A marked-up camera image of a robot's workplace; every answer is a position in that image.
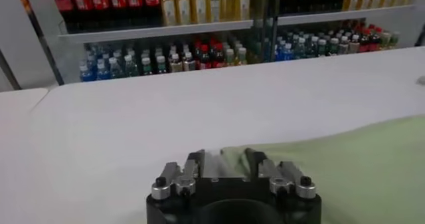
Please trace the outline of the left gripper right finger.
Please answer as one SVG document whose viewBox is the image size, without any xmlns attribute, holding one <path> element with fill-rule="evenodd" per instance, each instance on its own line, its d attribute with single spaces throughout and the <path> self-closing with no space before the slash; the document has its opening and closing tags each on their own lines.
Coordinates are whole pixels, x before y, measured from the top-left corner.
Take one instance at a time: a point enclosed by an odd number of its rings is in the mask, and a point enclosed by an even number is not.
<svg viewBox="0 0 425 224">
<path fill-rule="evenodd" d="M 270 192 L 278 195 L 286 192 L 301 199 L 315 199 L 316 185 L 313 180 L 293 163 L 282 161 L 275 164 L 264 152 L 246 148 L 245 156 L 250 169 L 250 179 L 268 179 Z"/>
</svg>

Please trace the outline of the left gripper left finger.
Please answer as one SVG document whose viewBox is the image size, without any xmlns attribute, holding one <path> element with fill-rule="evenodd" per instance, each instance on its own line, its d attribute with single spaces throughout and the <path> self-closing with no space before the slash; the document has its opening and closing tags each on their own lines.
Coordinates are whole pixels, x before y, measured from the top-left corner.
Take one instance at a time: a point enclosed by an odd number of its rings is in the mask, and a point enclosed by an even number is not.
<svg viewBox="0 0 425 224">
<path fill-rule="evenodd" d="M 196 191 L 196 182 L 203 176 L 205 151 L 191 152 L 181 168 L 177 162 L 165 164 L 161 175 L 151 186 L 151 196 L 154 199 L 167 199 L 173 193 L 192 195 Z"/>
</svg>

